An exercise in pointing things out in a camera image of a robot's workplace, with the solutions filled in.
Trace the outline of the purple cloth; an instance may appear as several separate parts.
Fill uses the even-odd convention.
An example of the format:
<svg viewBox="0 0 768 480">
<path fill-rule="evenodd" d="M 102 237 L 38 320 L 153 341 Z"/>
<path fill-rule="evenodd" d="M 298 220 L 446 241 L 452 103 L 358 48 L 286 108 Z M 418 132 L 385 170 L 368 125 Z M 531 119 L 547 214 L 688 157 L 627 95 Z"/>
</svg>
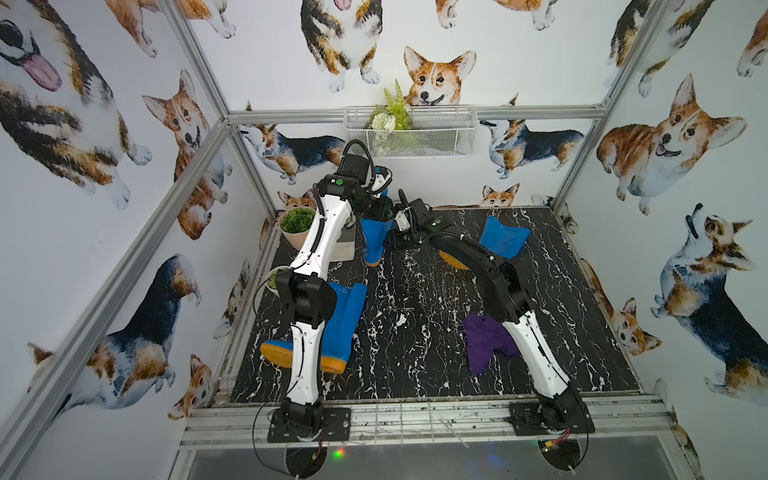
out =
<svg viewBox="0 0 768 480">
<path fill-rule="evenodd" d="M 481 375 L 495 352 L 517 357 L 520 350 L 506 328 L 493 317 L 470 314 L 462 321 L 470 372 Z"/>
</svg>

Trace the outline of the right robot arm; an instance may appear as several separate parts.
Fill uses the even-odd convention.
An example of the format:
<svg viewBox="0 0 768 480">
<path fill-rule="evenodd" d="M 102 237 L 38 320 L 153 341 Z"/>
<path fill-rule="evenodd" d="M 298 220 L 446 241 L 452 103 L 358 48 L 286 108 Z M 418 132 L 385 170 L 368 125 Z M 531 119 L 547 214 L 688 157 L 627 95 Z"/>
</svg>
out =
<svg viewBox="0 0 768 480">
<path fill-rule="evenodd" d="M 508 332 L 525 361 L 539 400 L 541 427 L 550 431 L 594 431 L 574 382 L 560 367 L 536 318 L 534 301 L 516 269 L 530 231 L 509 227 L 490 215 L 481 237 L 473 239 L 423 200 L 409 201 L 403 191 L 394 207 L 395 226 L 387 235 L 391 249 L 429 245 L 464 265 L 475 276 L 484 313 Z"/>
</svg>

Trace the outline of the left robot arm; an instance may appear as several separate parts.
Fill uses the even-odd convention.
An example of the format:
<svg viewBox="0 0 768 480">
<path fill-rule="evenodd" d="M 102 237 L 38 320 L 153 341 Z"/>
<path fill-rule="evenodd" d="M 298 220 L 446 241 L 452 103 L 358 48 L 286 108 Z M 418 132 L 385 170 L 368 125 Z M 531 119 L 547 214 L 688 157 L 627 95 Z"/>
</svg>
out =
<svg viewBox="0 0 768 480">
<path fill-rule="evenodd" d="M 330 255 L 350 216 L 370 210 L 390 181 L 391 173 L 378 169 L 369 153 L 344 153 L 336 172 L 313 186 L 317 211 L 307 237 L 297 258 L 276 276 L 292 335 L 291 376 L 278 419 L 301 440 L 312 440 L 323 430 L 322 344 L 337 304 L 327 281 Z"/>
</svg>

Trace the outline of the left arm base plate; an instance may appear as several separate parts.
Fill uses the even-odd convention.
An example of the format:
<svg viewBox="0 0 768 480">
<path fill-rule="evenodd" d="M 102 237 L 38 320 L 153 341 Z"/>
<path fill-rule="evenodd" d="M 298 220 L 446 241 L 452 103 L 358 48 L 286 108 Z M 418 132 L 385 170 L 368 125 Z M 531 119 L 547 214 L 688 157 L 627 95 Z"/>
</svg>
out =
<svg viewBox="0 0 768 480">
<path fill-rule="evenodd" d="M 350 438 L 351 415 L 349 408 L 278 408 L 271 412 L 267 442 L 347 441 Z"/>
</svg>

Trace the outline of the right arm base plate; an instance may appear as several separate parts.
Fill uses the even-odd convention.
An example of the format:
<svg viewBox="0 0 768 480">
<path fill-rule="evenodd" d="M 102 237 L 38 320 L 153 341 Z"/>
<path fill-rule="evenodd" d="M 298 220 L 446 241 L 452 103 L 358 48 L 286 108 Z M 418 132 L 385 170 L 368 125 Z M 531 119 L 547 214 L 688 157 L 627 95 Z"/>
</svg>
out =
<svg viewBox="0 0 768 480">
<path fill-rule="evenodd" d="M 594 422 L 587 408 L 580 404 L 560 412 L 554 406 L 538 402 L 510 403 L 506 421 L 518 436 L 555 435 L 569 430 L 571 434 L 593 434 Z"/>
</svg>

